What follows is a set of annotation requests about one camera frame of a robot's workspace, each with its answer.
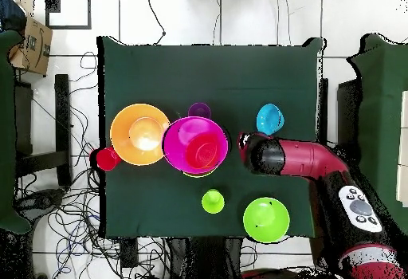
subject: orange bowl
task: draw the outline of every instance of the orange bowl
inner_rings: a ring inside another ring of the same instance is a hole
[[[170,126],[166,115],[149,104],[122,109],[112,121],[111,141],[119,157],[133,165],[149,165],[163,157],[163,133]]]

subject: blue cup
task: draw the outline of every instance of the blue cup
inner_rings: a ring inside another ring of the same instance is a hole
[[[266,135],[272,135],[284,125],[284,116],[274,104],[264,105],[257,115],[257,129]]]

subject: red cup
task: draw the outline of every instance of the red cup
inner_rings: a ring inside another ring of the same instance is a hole
[[[118,165],[122,159],[116,154],[113,147],[106,147],[105,149],[99,150],[96,154],[96,163],[98,167],[104,171],[110,171]]]
[[[191,167],[213,167],[218,161],[217,135],[202,133],[195,136],[186,147],[186,161]]]

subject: purple cup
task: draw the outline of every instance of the purple cup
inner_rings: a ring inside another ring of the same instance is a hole
[[[210,119],[211,110],[210,107],[203,102],[194,103],[190,109],[188,109],[188,116],[198,116]]]

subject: white control panel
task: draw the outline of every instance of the white control panel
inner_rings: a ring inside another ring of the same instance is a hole
[[[368,232],[381,232],[383,227],[379,219],[358,187],[342,187],[339,198],[352,225]]]

